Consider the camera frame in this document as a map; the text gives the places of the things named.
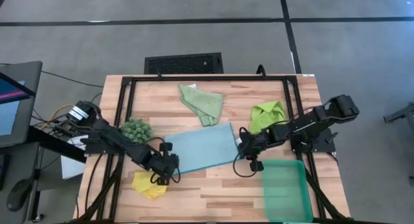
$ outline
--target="gray concrete floor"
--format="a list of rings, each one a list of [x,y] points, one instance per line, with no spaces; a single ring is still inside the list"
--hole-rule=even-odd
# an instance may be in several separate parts
[[[398,17],[414,0],[287,0],[291,17]],[[6,0],[0,21],[91,21],[196,17],[282,17],[279,0]],[[337,125],[338,160],[352,217],[414,223],[412,133],[383,115],[414,101],[413,22],[293,23],[303,73],[315,74],[323,100],[351,95],[360,116]],[[0,62],[41,60],[43,70],[102,85],[107,74],[142,74],[144,58],[221,52],[226,73],[293,73],[285,26],[203,24],[0,27]],[[99,88],[42,74],[36,110],[90,100]],[[49,153],[45,163],[54,158]],[[46,172],[59,177],[60,162]],[[42,194],[42,223],[71,219],[80,178]],[[56,205],[56,197],[67,202]]]

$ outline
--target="lime green cloth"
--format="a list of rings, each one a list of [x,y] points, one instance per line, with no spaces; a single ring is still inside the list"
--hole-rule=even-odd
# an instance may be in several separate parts
[[[205,93],[187,85],[179,85],[181,102],[196,114],[203,126],[213,126],[219,122],[223,108],[223,96]]]
[[[280,101],[265,102],[253,107],[252,121],[248,126],[248,130],[256,134],[261,129],[282,120],[285,120],[285,110],[282,103]]]

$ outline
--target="yellow cloth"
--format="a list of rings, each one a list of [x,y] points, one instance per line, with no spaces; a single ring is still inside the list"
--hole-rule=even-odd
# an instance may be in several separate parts
[[[167,186],[157,185],[156,183],[151,183],[152,172],[135,172],[134,181],[132,182],[132,187],[139,193],[144,196],[155,199],[162,194],[166,193]]]

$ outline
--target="transparent green bin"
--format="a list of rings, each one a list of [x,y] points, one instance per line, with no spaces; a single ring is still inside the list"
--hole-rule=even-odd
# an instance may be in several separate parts
[[[265,214],[269,221],[310,223],[313,220],[305,165],[301,161],[265,161],[262,173]]]

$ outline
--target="green toy broccoli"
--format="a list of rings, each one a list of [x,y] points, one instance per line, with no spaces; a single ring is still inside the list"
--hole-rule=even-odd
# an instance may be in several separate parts
[[[130,118],[121,128],[122,134],[136,143],[145,143],[153,135],[151,126],[140,119]]]

